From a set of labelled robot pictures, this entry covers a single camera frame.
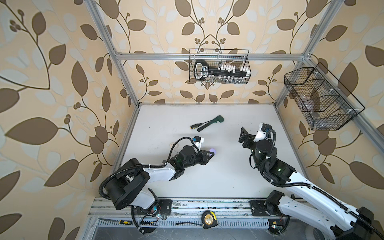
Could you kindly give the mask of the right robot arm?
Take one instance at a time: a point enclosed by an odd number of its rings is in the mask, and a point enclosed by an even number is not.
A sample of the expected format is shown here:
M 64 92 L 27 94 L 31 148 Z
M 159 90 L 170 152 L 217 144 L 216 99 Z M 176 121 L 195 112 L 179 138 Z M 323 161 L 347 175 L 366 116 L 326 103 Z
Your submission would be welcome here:
M 294 167 L 277 157 L 277 134 L 272 126 L 261 124 L 256 135 L 241 128 L 239 143 L 251 151 L 254 169 L 276 188 L 288 189 L 307 203 L 302 204 L 274 190 L 265 200 L 266 211 L 294 217 L 327 234 L 332 240 L 369 240 L 383 233 L 374 227 L 374 214 L 365 207 L 356 208 L 335 198 L 313 184 Z

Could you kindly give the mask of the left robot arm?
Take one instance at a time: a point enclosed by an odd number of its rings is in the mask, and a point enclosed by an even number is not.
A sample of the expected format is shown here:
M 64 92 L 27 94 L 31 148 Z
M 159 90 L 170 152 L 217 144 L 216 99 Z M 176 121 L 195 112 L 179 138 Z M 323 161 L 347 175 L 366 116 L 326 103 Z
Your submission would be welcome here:
M 171 201 L 160 200 L 148 184 L 159 181 L 173 181 L 181 177 L 185 170 L 195 165 L 205 166 L 216 150 L 202 150 L 204 139 L 198 136 L 186 137 L 190 145 L 184 146 L 176 155 L 169 154 L 161 165 L 141 164 L 137 159 L 130 159 L 114 173 L 102 181 L 99 194 L 112 201 L 116 210 L 131 208 L 132 223 L 141 234 L 151 232 L 143 227 L 144 221 L 137 222 L 135 212 L 143 212 L 145 217 L 156 220 L 171 212 Z

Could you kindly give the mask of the black yellow screwdriver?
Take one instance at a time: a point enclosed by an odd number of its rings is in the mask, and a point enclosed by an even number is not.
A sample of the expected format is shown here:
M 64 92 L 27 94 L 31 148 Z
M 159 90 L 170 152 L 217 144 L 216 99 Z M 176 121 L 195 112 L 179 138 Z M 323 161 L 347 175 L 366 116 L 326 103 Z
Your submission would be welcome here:
M 204 123 L 198 123 L 198 124 L 194 124 L 194 125 L 191 125 L 190 126 L 190 129 L 191 130 L 194 130 L 194 129 L 198 129 L 198 128 L 201 128 L 202 126 L 205 126 L 207 124 L 209 124 L 211 121 L 206 121 Z

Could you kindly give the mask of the green pipe wrench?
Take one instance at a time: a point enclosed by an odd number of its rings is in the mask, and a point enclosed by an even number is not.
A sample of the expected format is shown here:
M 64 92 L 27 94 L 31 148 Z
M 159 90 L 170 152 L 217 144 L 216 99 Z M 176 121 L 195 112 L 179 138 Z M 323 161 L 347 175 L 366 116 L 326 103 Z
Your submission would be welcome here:
M 223 123 L 224 122 L 224 118 L 221 116 L 221 115 L 218 115 L 217 117 L 215 117 L 214 119 L 208 121 L 207 123 L 203 124 L 202 126 L 200 126 L 197 131 L 198 132 L 201 132 L 202 130 L 204 130 L 205 128 L 209 127 L 210 125 L 214 124 L 214 123 Z

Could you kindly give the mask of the yellow black tape measure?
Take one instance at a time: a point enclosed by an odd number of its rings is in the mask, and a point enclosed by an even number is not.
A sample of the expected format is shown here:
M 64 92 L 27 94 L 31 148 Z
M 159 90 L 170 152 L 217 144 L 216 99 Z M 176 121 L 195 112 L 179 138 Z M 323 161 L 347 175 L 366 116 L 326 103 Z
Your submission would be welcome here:
M 219 225 L 215 213 L 209 210 L 203 212 L 202 224 L 203 224 L 203 229 L 205 230 L 213 227 L 217 227 Z

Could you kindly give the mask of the black socket tool set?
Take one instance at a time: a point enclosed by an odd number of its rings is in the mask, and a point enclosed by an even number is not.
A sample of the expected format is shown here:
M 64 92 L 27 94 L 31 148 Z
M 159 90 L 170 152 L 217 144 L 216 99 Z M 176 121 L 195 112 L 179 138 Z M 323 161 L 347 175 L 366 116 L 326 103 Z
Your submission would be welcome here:
M 206 61 L 197 60 L 193 67 L 193 74 L 196 80 L 224 80 L 224 79 L 247 79 L 251 76 L 249 67 L 237 68 L 234 65 L 218 64 L 217 67 L 209 65 Z

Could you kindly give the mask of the grey tape roll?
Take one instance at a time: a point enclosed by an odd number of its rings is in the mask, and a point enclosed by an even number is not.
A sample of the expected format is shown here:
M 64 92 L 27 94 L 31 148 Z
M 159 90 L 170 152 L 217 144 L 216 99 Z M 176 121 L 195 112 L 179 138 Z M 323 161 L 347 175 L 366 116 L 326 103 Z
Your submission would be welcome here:
M 309 225 L 306 226 L 305 228 L 305 236 L 307 240 L 329 240 L 330 239 L 323 232 Z

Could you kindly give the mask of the small yellow-handled screwdriver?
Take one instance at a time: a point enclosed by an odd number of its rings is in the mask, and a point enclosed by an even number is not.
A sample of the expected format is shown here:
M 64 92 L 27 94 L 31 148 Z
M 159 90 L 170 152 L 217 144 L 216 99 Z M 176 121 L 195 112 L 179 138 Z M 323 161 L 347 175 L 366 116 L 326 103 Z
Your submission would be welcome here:
M 111 222 L 111 223 L 116 223 L 118 225 L 132 225 L 132 221 L 128 221 L 128 220 L 112 220 L 112 219 L 103 219 L 103 218 L 98 218 L 98 220 L 100 221 L 105 221 L 105 222 Z

